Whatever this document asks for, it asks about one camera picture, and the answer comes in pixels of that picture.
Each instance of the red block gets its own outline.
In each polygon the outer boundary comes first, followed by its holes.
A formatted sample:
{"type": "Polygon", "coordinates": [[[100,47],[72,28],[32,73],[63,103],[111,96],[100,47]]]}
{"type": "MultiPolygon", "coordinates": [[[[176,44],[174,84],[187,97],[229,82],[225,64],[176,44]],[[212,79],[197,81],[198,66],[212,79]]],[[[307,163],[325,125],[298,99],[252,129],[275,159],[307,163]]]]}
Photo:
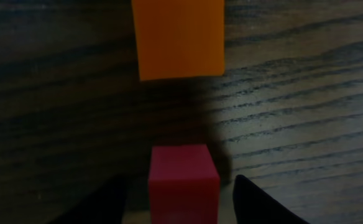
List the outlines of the red block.
{"type": "Polygon", "coordinates": [[[219,188],[206,145],[153,148],[149,178],[153,224],[217,224],[219,188]]]}

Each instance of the orange square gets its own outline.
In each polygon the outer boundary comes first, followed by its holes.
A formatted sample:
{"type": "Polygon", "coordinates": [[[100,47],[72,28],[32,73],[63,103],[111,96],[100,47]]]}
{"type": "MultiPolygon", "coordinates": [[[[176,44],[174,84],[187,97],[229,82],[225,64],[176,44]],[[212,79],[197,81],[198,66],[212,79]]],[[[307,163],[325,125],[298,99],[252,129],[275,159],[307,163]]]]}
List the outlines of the orange square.
{"type": "Polygon", "coordinates": [[[132,0],[141,80],[222,75],[224,0],[132,0]]]}

